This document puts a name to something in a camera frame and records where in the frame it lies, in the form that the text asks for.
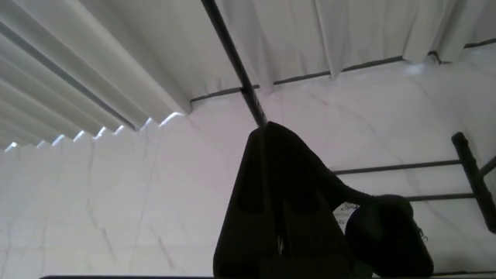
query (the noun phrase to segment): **wall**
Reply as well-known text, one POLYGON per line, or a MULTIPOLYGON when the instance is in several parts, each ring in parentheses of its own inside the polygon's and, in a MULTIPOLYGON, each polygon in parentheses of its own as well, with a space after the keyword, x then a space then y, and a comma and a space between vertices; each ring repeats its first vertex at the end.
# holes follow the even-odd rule
MULTIPOLYGON (((404 62, 259 94, 270 120, 333 170, 456 159, 463 131, 496 154, 496 46, 456 64, 404 62)), ((194 103, 139 133, 83 135, 0 153, 0 277, 212 275, 212 254, 255 122, 239 94, 194 103)), ((342 176, 371 194, 470 190, 460 166, 342 176)), ((437 272, 496 270, 474 200, 413 203, 437 272)))

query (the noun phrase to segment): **white tag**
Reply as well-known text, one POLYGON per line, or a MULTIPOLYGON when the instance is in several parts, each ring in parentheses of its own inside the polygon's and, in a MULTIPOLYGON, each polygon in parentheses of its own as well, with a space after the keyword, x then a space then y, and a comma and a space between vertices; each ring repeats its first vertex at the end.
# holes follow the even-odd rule
POLYGON ((355 212, 355 210, 357 210, 357 208, 359 207, 360 207, 359 205, 355 205, 345 201, 332 212, 334 218, 336 218, 336 221, 338 222, 338 225, 343 231, 343 233, 346 229, 346 224, 348 223, 348 220, 350 220, 351 214, 355 212))

